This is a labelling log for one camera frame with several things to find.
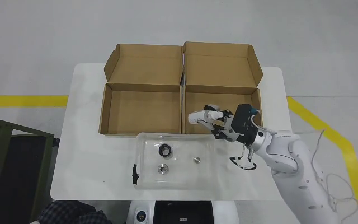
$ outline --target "black cable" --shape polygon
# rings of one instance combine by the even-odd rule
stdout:
[[[253,164],[252,164],[252,165],[253,165],[252,168],[243,168],[243,167],[239,166],[237,162],[235,162],[235,158],[237,158],[237,160],[240,160],[240,159],[241,159],[241,157],[229,157],[230,161],[231,161],[233,164],[235,164],[236,166],[240,167],[240,168],[243,169],[243,170],[255,170],[255,169],[257,168],[256,163],[253,163]]]

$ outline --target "clear plastic container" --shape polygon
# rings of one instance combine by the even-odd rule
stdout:
[[[135,163],[139,175],[136,188],[210,190],[215,187],[214,137],[211,134],[140,133],[136,140]],[[171,147],[170,158],[159,154],[163,144]],[[169,168],[165,174],[158,170],[161,164]]]

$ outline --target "cardboard box lid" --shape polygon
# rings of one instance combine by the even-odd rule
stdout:
[[[187,85],[257,87],[262,71],[249,44],[185,42]]]
[[[180,85],[183,47],[118,44],[105,65],[108,83]]]

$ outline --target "checkered cloth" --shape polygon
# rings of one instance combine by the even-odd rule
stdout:
[[[49,204],[37,219],[40,224],[112,224],[102,210],[75,200]]]

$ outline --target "white table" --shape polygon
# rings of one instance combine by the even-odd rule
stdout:
[[[244,171],[226,158],[239,156],[241,145],[217,141],[220,187],[213,194],[195,190],[137,190],[132,185],[135,137],[98,133],[104,64],[78,64],[73,73],[62,137],[51,187],[56,200],[282,200],[270,169],[258,156],[257,169]],[[263,67],[261,91],[264,125],[291,130],[282,71]]]

